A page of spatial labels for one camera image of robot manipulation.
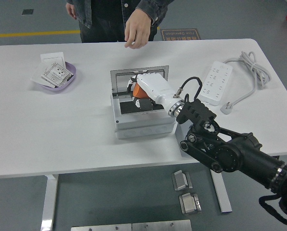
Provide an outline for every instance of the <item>hand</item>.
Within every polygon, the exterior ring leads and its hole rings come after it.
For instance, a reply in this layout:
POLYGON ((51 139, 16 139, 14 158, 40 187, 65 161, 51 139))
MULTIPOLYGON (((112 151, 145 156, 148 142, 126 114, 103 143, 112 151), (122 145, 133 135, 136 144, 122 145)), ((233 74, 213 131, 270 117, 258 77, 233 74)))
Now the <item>hand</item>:
POLYGON ((132 49, 141 48, 148 43, 151 18, 142 10, 136 9, 125 25, 125 45, 132 49))
POLYGON ((75 7, 74 7, 74 5, 72 5, 72 4, 70 4, 70 3, 67 3, 67 4, 65 5, 65 7, 66 7, 67 13, 68 13, 72 18, 77 19, 77 18, 76 18, 76 12, 75 12, 75 7))

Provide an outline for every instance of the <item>purple bowl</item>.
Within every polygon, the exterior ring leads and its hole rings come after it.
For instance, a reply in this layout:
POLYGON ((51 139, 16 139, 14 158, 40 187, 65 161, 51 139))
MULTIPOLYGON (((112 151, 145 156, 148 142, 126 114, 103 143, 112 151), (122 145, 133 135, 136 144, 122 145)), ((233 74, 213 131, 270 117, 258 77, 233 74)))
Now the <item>purple bowl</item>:
POLYGON ((48 86, 44 86, 42 84, 41 84, 41 86, 48 89, 48 90, 62 90, 62 89, 64 89, 67 85, 69 85, 75 79, 75 76, 76 76, 76 67, 74 67, 72 64, 70 64, 68 62, 65 63, 65 67, 67 68, 67 70, 69 70, 70 72, 73 73, 73 76, 63 86, 58 87, 58 88, 51 88, 48 86))

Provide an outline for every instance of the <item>yellow floor line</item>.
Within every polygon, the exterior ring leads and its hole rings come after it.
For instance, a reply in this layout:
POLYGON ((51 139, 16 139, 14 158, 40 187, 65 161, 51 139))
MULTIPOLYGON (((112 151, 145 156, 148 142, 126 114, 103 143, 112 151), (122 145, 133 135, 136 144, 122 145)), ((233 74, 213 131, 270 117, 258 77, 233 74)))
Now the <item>yellow floor line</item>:
POLYGON ((62 30, 62 31, 42 31, 42 32, 26 32, 26 33, 10 33, 0 34, 0 38, 19 37, 19 36, 38 36, 38 35, 66 35, 79 34, 80 30, 62 30))

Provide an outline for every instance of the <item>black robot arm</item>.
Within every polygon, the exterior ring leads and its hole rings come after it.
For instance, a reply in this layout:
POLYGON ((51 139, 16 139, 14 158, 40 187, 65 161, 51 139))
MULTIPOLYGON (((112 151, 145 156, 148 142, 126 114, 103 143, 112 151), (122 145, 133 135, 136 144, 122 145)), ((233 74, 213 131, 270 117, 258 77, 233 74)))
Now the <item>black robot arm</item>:
POLYGON ((261 197, 259 203, 287 225, 287 219, 265 202, 281 198, 279 205, 287 214, 287 164, 261 152, 262 145, 252 133, 240 134, 221 128, 214 121, 215 117, 200 100, 189 102, 186 95, 177 122, 182 124, 191 120, 193 125, 180 143, 180 148, 217 173, 239 170, 271 189, 275 195, 261 197), (231 140, 222 140, 218 136, 220 133, 231 137, 231 140))

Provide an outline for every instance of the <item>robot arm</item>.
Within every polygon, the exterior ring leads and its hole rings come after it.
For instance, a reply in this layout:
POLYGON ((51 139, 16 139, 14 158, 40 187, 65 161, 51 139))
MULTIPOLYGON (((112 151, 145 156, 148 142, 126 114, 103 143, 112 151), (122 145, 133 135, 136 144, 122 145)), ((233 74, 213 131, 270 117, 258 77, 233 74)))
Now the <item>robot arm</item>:
POLYGON ((239 170, 265 188, 271 189, 275 195, 261 197, 259 203, 267 212, 287 225, 287 220, 265 203, 267 200, 281 198, 279 205, 287 214, 287 164, 261 152, 262 145, 252 133, 240 134, 219 127, 214 121, 216 115, 199 99, 190 102, 187 94, 182 100, 179 95, 185 83, 175 94, 160 74, 139 74, 136 79, 148 97, 161 104, 168 115, 176 117, 179 124, 192 121, 193 125, 185 140, 180 143, 184 152, 217 173, 239 170), (218 136, 219 133, 230 136, 231 140, 225 142, 218 136))

